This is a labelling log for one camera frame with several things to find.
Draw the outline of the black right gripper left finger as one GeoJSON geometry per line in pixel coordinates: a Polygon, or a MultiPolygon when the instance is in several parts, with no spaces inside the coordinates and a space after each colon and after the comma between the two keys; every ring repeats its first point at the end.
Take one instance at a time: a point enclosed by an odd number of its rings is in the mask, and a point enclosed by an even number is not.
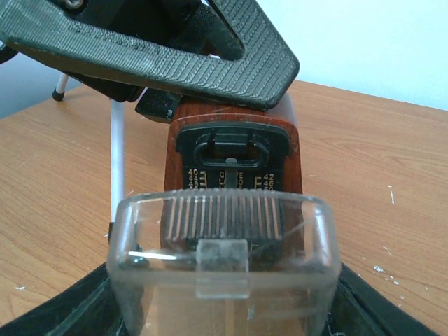
{"type": "Polygon", "coordinates": [[[64,292],[1,327],[2,335],[125,335],[105,269],[95,269],[64,292]]]}

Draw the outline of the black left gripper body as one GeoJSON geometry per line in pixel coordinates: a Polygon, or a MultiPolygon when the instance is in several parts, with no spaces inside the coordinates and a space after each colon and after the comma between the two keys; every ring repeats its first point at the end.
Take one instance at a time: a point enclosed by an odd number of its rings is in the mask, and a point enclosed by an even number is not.
{"type": "Polygon", "coordinates": [[[241,42],[205,1],[54,1],[88,25],[199,55],[238,60],[241,42]]]}

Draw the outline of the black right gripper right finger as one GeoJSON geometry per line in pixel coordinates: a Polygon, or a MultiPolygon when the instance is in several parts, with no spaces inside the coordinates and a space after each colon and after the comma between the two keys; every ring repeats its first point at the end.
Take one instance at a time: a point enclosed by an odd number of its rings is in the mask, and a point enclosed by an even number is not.
{"type": "Polygon", "coordinates": [[[436,332],[387,300],[342,265],[328,312],[329,335],[431,336],[436,332]]]}

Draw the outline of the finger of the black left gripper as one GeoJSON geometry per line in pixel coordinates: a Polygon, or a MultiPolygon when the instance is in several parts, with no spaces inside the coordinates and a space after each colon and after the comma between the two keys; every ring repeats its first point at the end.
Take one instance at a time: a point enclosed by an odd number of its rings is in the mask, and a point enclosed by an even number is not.
{"type": "Polygon", "coordinates": [[[1,40],[66,73],[255,109],[276,106],[299,72],[297,57],[255,1],[212,1],[211,7],[241,41],[236,60],[83,23],[50,1],[2,1],[1,40]]]}
{"type": "Polygon", "coordinates": [[[139,87],[79,73],[68,73],[82,84],[117,102],[135,102],[135,111],[158,123],[170,123],[181,102],[180,94],[153,88],[139,87]]]}

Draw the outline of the clear plastic metronome cover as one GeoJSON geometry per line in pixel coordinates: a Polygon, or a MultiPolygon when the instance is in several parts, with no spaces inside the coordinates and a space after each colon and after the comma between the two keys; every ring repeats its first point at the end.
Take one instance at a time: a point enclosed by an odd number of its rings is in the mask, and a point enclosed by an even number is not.
{"type": "Polygon", "coordinates": [[[320,335],[341,261],[323,200],[202,189],[122,200],[106,268],[130,335],[320,335]]]}

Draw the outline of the brown wooden metronome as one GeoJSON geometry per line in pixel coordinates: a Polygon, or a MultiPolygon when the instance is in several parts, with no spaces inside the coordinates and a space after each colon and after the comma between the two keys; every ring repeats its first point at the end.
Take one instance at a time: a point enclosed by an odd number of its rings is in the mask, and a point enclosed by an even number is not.
{"type": "Polygon", "coordinates": [[[160,245],[190,276],[157,290],[160,335],[301,335],[307,290],[298,124],[266,111],[181,102],[169,126],[160,245]]]}

